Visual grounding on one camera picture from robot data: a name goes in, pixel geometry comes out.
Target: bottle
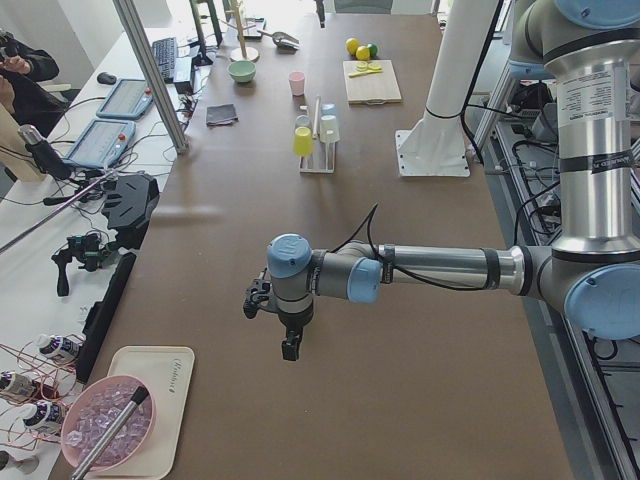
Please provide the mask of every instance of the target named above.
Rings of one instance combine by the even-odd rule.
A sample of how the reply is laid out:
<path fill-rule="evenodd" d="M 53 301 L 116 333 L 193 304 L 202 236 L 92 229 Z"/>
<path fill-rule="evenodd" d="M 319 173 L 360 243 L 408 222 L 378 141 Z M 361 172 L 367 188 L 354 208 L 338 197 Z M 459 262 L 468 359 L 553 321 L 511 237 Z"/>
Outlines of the bottle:
<path fill-rule="evenodd" d="M 21 403 L 57 396 L 58 392 L 53 387 L 26 375 L 11 371 L 0 373 L 0 397 L 6 400 Z"/>
<path fill-rule="evenodd" d="M 8 470 L 10 468 L 17 468 L 25 475 L 33 473 L 40 461 L 35 455 L 33 457 L 24 458 L 22 460 L 16 460 L 6 450 L 0 450 L 0 472 Z"/>
<path fill-rule="evenodd" d="M 18 418 L 22 418 L 26 428 L 45 435 L 59 435 L 66 414 L 67 407 L 46 400 L 28 403 L 18 409 Z"/>
<path fill-rule="evenodd" d="M 73 363 L 80 355 L 80 345 L 60 335 L 38 335 L 35 344 L 42 355 L 58 365 Z"/>

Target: person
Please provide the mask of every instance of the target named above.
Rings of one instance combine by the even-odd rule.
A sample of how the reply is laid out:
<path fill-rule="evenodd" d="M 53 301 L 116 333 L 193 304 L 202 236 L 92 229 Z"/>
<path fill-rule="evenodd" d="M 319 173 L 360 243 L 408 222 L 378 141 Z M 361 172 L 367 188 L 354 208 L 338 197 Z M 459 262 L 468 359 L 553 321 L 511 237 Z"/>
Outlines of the person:
<path fill-rule="evenodd" d="M 37 82 L 51 80 L 60 72 L 44 50 L 34 50 L 0 30 L 0 104 L 20 125 L 30 124 L 48 136 L 64 114 L 65 103 Z"/>

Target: computer mouse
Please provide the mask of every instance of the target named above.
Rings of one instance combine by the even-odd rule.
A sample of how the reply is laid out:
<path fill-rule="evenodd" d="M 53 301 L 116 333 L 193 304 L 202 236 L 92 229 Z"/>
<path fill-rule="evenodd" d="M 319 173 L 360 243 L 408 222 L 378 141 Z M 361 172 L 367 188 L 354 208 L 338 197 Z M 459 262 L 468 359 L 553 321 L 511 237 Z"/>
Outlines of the computer mouse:
<path fill-rule="evenodd" d="M 107 72 L 101 72 L 98 74 L 97 80 L 98 83 L 101 83 L 103 85 L 113 85 L 114 83 L 116 83 L 116 80 L 118 80 L 118 77 Z"/>

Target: warning label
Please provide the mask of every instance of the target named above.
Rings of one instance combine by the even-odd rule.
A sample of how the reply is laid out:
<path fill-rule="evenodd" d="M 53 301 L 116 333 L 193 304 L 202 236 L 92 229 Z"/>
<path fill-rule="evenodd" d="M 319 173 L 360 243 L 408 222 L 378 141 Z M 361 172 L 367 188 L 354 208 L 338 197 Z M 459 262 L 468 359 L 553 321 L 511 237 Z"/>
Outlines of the warning label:
<path fill-rule="evenodd" d="M 558 85 L 558 126 L 627 117 L 626 68 L 614 68 L 566 80 Z"/>

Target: metal scoop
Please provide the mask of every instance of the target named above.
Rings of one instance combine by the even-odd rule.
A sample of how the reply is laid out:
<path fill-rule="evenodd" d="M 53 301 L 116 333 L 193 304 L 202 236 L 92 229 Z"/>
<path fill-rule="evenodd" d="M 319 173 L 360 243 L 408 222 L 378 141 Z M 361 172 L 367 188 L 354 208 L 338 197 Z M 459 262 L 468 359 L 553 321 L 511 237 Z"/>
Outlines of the metal scoop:
<path fill-rule="evenodd" d="M 258 30 L 258 32 L 271 37 L 273 43 L 278 48 L 286 48 L 289 50 L 298 50 L 300 48 L 300 40 L 284 32 L 265 32 L 264 30 Z"/>

